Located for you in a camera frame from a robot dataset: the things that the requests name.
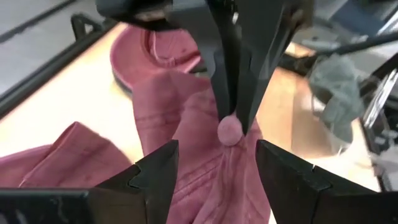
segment floor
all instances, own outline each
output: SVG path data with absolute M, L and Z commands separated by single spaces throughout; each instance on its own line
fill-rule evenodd
M 0 34 L 64 0 L 13 0 L 0 2 Z M 102 20 L 94 0 L 80 0 L 49 19 L 0 44 L 0 95 L 32 73 L 75 40 L 70 16 L 84 12 Z

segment wooden table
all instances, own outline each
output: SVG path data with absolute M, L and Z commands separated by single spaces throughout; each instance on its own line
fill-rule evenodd
M 74 121 L 110 139 L 131 161 L 142 157 L 131 100 L 115 84 L 109 64 L 120 24 L 55 78 L 0 120 L 0 156 L 50 144 Z M 309 51 L 291 45 L 289 52 Z M 277 69 L 264 95 L 257 120 L 264 139 L 365 187 L 379 191 L 359 123 L 354 143 L 343 154 L 330 154 L 320 125 L 308 107 L 307 81 Z

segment gray cloth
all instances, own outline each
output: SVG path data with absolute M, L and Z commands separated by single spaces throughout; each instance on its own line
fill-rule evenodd
M 351 122 L 364 113 L 355 71 L 349 58 L 332 55 L 321 58 L 308 78 L 312 93 L 325 104 L 321 121 L 336 137 L 349 143 L 353 141 Z

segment cap button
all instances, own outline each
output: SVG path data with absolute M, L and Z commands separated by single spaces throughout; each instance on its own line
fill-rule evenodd
M 217 135 L 223 145 L 234 146 L 243 137 L 242 124 L 235 115 L 227 116 L 219 123 Z

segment pink cloth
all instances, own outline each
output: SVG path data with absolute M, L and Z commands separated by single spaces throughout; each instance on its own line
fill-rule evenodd
M 135 83 L 167 70 L 189 72 L 199 61 L 197 45 L 184 30 L 151 32 L 129 26 L 111 49 L 113 72 L 130 90 Z
M 180 143 L 178 180 L 167 223 L 264 224 L 270 205 L 255 160 L 254 122 L 234 146 L 218 139 L 218 118 L 207 79 L 167 72 L 140 82 L 134 116 L 144 155 L 171 139 Z
M 0 187 L 92 187 L 130 165 L 113 143 L 73 123 L 52 145 L 0 158 Z

